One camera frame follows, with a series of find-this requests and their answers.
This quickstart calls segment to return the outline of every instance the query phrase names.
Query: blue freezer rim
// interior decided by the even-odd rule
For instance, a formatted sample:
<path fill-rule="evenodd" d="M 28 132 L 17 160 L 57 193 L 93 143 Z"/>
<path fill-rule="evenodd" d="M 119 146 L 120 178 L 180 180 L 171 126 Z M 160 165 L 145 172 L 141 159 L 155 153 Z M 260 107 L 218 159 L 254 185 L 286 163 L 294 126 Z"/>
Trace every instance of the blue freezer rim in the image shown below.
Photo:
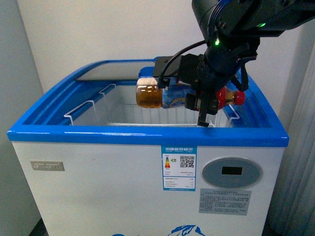
<path fill-rule="evenodd" d="M 189 145 L 222 147 L 286 147 L 289 137 L 277 115 L 249 77 L 249 86 L 266 114 L 270 127 L 260 128 L 200 128 L 200 127 L 124 127 L 124 126 L 70 126 L 25 124 L 26 120 L 47 102 L 59 95 L 61 87 L 80 83 L 80 76 L 106 63 L 155 62 L 156 59 L 103 60 L 88 64 L 69 74 L 45 93 L 9 129 L 11 141 L 49 143 L 89 143 L 125 145 Z"/>

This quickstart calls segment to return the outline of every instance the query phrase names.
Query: robotic arm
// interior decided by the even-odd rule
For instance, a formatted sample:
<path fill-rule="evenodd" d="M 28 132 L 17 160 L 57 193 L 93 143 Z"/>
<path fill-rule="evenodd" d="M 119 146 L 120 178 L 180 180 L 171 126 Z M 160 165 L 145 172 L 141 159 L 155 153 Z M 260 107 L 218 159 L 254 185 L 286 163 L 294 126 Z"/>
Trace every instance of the robotic arm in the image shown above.
<path fill-rule="evenodd" d="M 216 91 L 231 81 L 238 90 L 248 89 L 245 63 L 255 60 L 260 37 L 278 37 L 315 18 L 315 0 L 192 0 L 192 8 L 207 44 L 204 55 L 160 57 L 154 69 L 158 86 L 170 77 L 190 84 L 186 108 L 199 111 L 198 125 L 207 127 L 207 114 L 218 111 Z M 235 77 L 241 69 L 241 81 Z"/>

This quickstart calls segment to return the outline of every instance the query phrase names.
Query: chest freezer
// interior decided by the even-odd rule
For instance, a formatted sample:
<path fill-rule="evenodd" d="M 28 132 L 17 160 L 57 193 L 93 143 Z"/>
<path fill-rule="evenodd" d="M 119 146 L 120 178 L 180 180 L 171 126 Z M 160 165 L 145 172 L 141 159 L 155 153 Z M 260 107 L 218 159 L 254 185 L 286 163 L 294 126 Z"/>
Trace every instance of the chest freezer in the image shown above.
<path fill-rule="evenodd" d="M 154 62 L 84 66 L 8 131 L 48 234 L 260 236 L 288 144 L 271 106 L 250 78 L 208 128 L 184 107 L 137 107 Z"/>

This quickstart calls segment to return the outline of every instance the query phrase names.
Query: green led light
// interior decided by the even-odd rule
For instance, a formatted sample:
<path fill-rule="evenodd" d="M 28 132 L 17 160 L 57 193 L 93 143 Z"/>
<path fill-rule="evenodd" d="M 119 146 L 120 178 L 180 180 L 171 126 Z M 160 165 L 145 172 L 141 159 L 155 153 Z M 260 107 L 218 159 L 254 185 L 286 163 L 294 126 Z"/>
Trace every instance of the green led light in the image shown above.
<path fill-rule="evenodd" d="M 220 44 L 220 40 L 219 40 L 219 38 L 217 38 L 215 41 L 215 45 L 218 46 L 219 44 Z"/>
<path fill-rule="evenodd" d="M 261 28 L 261 27 L 264 27 L 265 25 L 266 25 L 266 23 L 262 23 L 262 24 L 259 24 L 257 27 Z"/>

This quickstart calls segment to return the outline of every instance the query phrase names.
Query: qr code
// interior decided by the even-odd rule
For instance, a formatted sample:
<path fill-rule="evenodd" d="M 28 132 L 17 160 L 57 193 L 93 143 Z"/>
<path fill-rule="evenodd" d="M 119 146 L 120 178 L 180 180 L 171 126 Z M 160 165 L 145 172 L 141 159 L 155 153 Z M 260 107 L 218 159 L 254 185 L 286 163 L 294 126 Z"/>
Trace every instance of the qr code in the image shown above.
<path fill-rule="evenodd" d="M 194 156 L 181 156 L 181 168 L 193 167 L 195 165 L 195 157 Z"/>

